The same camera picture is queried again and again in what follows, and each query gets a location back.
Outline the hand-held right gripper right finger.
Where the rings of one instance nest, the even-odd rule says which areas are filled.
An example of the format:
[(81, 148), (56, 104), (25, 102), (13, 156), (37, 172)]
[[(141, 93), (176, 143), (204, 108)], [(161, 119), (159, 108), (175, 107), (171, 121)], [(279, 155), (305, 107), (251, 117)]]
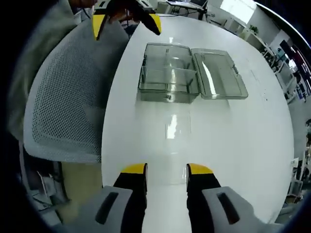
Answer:
[(206, 166), (187, 164), (187, 209), (193, 233), (269, 233), (252, 205), (228, 186), (221, 186)]

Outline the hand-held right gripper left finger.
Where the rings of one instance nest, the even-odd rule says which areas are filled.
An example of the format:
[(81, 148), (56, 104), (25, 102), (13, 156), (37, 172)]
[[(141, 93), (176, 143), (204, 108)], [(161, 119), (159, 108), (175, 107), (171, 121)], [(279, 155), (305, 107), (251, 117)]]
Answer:
[(147, 163), (124, 168), (84, 203), (66, 233), (140, 233), (147, 207)]

